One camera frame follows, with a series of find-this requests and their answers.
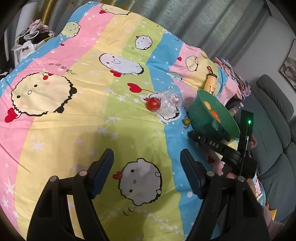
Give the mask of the pink sleeve right forearm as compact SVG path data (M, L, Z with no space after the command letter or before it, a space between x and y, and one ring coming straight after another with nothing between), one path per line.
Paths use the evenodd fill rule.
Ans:
M266 206L262 205L261 207L270 240L273 240L282 231L284 225L271 219L271 214Z

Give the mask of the right hand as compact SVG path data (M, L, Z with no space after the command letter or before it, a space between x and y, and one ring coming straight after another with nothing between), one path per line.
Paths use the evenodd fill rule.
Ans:
M248 186L249 186L250 190L252 191L254 197L256 197L256 189L255 189L255 185L254 185L254 182L253 182L252 179L244 179L243 181L240 181L238 179L238 176L233 174L233 173L228 173L226 175L226 177L229 178L229 179L235 179L240 184L242 184L242 183L244 183L244 185L248 184Z

